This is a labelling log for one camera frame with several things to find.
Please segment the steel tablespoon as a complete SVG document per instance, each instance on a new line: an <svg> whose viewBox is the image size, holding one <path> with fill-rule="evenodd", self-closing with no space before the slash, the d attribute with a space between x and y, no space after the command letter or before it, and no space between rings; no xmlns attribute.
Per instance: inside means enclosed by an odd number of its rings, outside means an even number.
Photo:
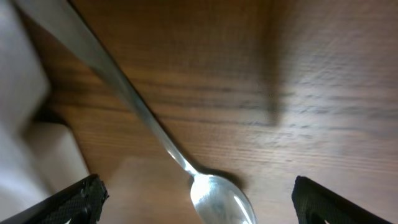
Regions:
<svg viewBox="0 0 398 224"><path fill-rule="evenodd" d="M257 223L249 199L236 184L219 174L205 172L180 150L71 3L17 0L16 4L25 15L90 67L137 114L168 154L192 177L190 198L203 223Z"/></svg>

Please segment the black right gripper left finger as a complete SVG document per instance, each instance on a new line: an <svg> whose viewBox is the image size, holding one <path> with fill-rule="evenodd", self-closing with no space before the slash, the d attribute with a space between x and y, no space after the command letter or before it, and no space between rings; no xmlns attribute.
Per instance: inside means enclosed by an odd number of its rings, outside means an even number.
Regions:
<svg viewBox="0 0 398 224"><path fill-rule="evenodd" d="M96 224L107 199L104 182L91 174L1 224Z"/></svg>

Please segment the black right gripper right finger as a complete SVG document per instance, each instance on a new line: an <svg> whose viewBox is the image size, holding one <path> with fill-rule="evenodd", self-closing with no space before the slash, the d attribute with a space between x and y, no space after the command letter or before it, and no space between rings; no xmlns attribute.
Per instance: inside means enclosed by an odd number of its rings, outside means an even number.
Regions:
<svg viewBox="0 0 398 224"><path fill-rule="evenodd" d="M303 176L295 180L292 201L299 224L391 224Z"/></svg>

